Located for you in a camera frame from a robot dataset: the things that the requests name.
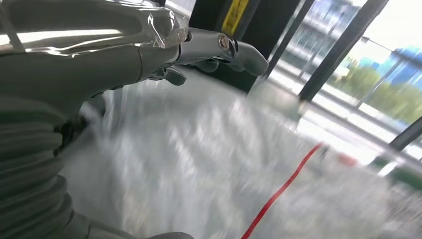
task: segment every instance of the glass facade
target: glass facade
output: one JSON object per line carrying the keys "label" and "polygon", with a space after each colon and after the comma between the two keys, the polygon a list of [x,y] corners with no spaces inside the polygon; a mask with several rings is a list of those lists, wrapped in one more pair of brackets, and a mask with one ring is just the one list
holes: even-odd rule
{"label": "glass facade", "polygon": [[[276,73],[270,78],[300,92],[364,3],[316,0],[275,68],[289,80]],[[313,98],[314,104],[386,143],[422,117],[422,41],[418,44],[420,38],[407,32],[415,28],[406,13],[393,18],[399,6],[398,0],[387,4]],[[402,27],[392,25],[392,19]],[[395,37],[387,26],[401,35]],[[421,159],[421,140],[403,152]]]}
{"label": "glass facade", "polygon": [[359,9],[348,0],[316,0],[281,56],[279,67],[309,79]]}

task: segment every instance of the silver robotic arm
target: silver robotic arm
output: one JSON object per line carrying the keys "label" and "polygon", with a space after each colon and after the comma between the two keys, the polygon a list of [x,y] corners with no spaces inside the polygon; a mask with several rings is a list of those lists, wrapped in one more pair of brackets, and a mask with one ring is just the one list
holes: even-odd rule
{"label": "silver robotic arm", "polygon": [[246,43],[218,32],[180,30],[168,9],[131,2],[4,0],[0,22],[2,239],[133,238],[74,212],[66,180],[57,175],[62,137],[54,128],[87,99],[146,79],[181,85],[186,78],[172,68],[179,64],[207,71],[227,64],[254,75],[267,69]]}

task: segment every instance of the building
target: building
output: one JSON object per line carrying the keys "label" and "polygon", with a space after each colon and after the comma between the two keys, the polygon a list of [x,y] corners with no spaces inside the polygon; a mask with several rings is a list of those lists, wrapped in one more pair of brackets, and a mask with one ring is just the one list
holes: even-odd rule
{"label": "building", "polygon": [[[311,75],[359,10],[350,0],[316,0],[281,60],[299,69],[300,76]],[[348,69],[340,66],[334,76],[347,73]]]}
{"label": "building", "polygon": [[[399,48],[395,52],[422,63],[422,49],[420,47]],[[395,53],[391,53],[382,64],[371,61],[369,58],[362,58],[360,65],[370,65],[381,75],[385,75],[399,60],[401,63],[386,77],[385,81],[392,85],[409,84],[422,90],[422,69],[412,62],[401,60]]]}

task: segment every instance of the yellow sign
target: yellow sign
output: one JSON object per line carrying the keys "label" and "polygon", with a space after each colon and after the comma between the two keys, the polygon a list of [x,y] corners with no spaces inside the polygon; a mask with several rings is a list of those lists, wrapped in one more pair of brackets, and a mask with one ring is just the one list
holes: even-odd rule
{"label": "yellow sign", "polygon": [[236,31],[237,25],[242,18],[243,12],[248,5],[249,0],[233,0],[231,6],[225,16],[222,31],[229,35],[233,36],[234,32]]}

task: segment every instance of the red wire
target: red wire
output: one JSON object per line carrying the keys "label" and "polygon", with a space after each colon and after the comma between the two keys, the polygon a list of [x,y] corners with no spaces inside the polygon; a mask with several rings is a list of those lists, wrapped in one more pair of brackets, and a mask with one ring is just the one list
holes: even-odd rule
{"label": "red wire", "polygon": [[317,144],[309,153],[303,158],[299,166],[296,168],[296,171],[290,176],[287,182],[268,200],[268,202],[264,205],[264,207],[259,211],[258,215],[256,215],[255,219],[252,221],[251,225],[249,226],[248,230],[246,230],[245,234],[241,237],[241,239],[248,239],[251,235],[252,231],[255,229],[256,225],[262,219],[264,214],[270,208],[270,206],[277,200],[277,198],[290,186],[290,184],[296,179],[300,171],[302,170],[303,166],[306,162],[311,158],[311,156],[321,148],[322,143]]}

